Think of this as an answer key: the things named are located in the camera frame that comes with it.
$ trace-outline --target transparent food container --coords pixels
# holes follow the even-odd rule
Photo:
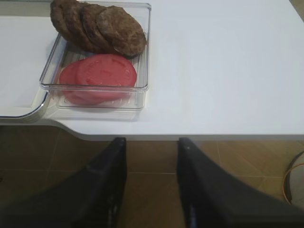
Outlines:
[[[89,2],[103,6],[123,7],[126,12],[133,16],[142,26],[147,38],[147,45],[144,51],[129,61],[137,73],[137,80],[134,87],[125,86],[104,86],[104,85],[71,85],[60,84],[59,76],[62,70],[69,64],[92,56],[92,53],[84,52],[74,45],[66,42],[58,35],[51,54],[48,58],[45,69],[40,78],[42,88],[48,90],[55,99],[59,109],[71,108],[101,108],[114,109],[119,111],[140,111],[144,107],[145,94],[148,90],[149,73],[149,36],[150,36],[150,13],[151,6],[146,3],[117,3],[117,2]],[[69,102],[64,93],[75,93],[77,96],[92,93],[104,94],[110,97],[120,97],[115,100],[105,101],[99,104],[73,104]]]

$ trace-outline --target sliced tomato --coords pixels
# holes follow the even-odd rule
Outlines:
[[[59,83],[60,84],[70,84],[75,85],[75,76],[78,71],[79,65],[81,61],[74,62],[68,65],[60,74]],[[88,94],[87,91],[70,91],[63,90],[62,91],[66,99],[76,105],[95,105],[103,102],[102,99],[97,99],[93,97],[91,94]]]
[[[92,86],[130,86],[137,80],[137,73],[129,60],[113,54],[94,55],[79,65],[76,83]],[[88,92],[103,101],[116,100],[129,96],[121,92]]]

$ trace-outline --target cable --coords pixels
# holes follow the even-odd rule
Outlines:
[[[284,195],[285,200],[286,200],[290,205],[291,205],[291,202],[288,200],[288,198],[287,198],[287,196],[286,196],[286,193],[285,193],[285,181],[286,181],[286,178],[287,178],[288,174],[289,174],[292,170],[294,170],[295,168],[297,168],[297,167],[299,167],[299,166],[302,166],[302,165],[304,165],[304,163],[300,163],[300,164],[297,164],[297,165],[291,167],[291,168],[285,173],[285,175],[284,175],[284,177],[283,177],[283,181],[282,181],[283,195]]]

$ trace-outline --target white table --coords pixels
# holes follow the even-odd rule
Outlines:
[[[289,0],[149,3],[150,88],[137,120],[59,118],[50,104],[36,124],[88,140],[303,139],[304,23]]]

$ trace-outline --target cooked meat patty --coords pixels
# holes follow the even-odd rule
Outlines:
[[[63,17],[63,10],[67,6],[71,6],[73,4],[77,4],[76,0],[54,0],[51,3],[51,21],[57,30],[64,39],[71,41],[73,39],[73,35],[67,29],[66,22]]]
[[[123,8],[110,6],[99,13],[96,24],[100,33],[123,55],[143,52],[146,37],[141,25]]]
[[[103,53],[102,48],[94,45],[89,38],[86,36],[86,32],[80,20],[79,12],[80,10],[88,6],[88,3],[77,3],[69,6],[63,11],[64,19],[66,22],[66,27],[69,32],[76,39],[76,45],[81,47],[84,51],[93,53]]]
[[[83,24],[83,28],[90,41],[96,46],[102,48],[105,53],[117,53],[115,49],[109,44],[108,41],[101,35],[96,25],[96,16],[105,10],[105,6],[97,4],[91,4],[83,7],[80,10],[80,20]]]

